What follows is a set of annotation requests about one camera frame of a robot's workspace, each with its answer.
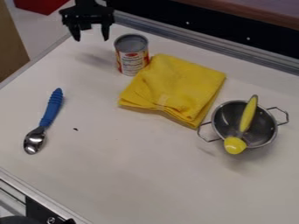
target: spoon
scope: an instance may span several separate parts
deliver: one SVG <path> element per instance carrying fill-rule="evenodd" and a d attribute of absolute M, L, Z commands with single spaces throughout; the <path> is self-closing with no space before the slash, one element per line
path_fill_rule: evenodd
<path fill-rule="evenodd" d="M 43 118 L 40 120 L 39 126 L 29 132 L 24 139 L 24 150 L 29 155 L 38 153 L 42 148 L 42 145 L 45 142 L 45 130 L 50 127 L 58 114 L 62 100 L 62 90 L 61 88 L 57 88 L 51 95 L 48 107 L 46 108 Z"/>
<path fill-rule="evenodd" d="M 240 154 L 247 148 L 247 144 L 241 139 L 244 133 L 249 129 L 254 119 L 255 110 L 258 104 L 258 96 L 254 94 L 246 105 L 240 120 L 239 134 L 237 136 L 229 136 L 225 139 L 224 145 L 226 151 L 230 154 Z"/>

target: table surface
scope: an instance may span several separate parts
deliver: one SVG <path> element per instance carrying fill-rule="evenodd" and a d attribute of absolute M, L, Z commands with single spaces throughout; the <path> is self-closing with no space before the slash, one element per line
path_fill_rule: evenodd
<path fill-rule="evenodd" d="M 262 106 L 287 110 L 290 123 L 268 147 L 233 157 L 221 142 L 205 143 L 161 115 L 119 108 L 132 78 L 117 72 L 113 42 L 129 32 L 145 35 L 151 54 L 225 72 L 214 108 L 258 94 Z M 94 29 L 1 89 L 0 165 L 93 223 L 292 223 L 299 203 L 298 86 L 297 76 L 166 38 L 114 25 L 103 42 Z M 55 88 L 64 91 L 63 108 L 45 148 L 26 155 L 24 136 Z"/>

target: metal bowl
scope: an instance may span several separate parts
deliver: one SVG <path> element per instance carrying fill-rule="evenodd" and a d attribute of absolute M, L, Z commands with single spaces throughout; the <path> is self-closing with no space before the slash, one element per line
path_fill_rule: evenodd
<path fill-rule="evenodd" d="M 238 136 L 240 119 L 246 105 L 247 101 L 228 101 L 221 104 L 214 110 L 212 121 L 201 125 L 203 126 L 211 123 L 219 138 L 208 140 L 200 135 L 200 129 L 198 129 L 198 135 L 209 143 L 220 140 L 221 138 L 224 140 L 227 137 Z M 277 122 L 269 112 L 271 109 L 278 109 L 284 113 L 286 115 L 286 122 Z M 251 126 L 248 131 L 244 133 L 242 139 L 247 143 L 247 148 L 265 146 L 275 140 L 278 126 L 288 122 L 288 112 L 277 107 L 265 109 L 259 105 L 256 109 Z"/>

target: cardboard box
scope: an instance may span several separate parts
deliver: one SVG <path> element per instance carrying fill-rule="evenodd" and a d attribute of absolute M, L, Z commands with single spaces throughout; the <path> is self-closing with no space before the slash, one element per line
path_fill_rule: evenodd
<path fill-rule="evenodd" d="M 14 0 L 16 7 L 34 11 L 44 15 L 50 15 L 69 0 Z"/>
<path fill-rule="evenodd" d="M 0 82 L 29 62 L 4 0 L 0 0 Z"/>

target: yellow towel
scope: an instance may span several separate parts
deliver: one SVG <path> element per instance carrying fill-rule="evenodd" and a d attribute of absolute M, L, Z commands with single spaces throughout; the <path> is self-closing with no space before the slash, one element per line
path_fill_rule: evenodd
<path fill-rule="evenodd" d="M 162 110 L 196 129 L 225 79 L 221 72 L 158 54 L 121 93 L 119 104 Z"/>

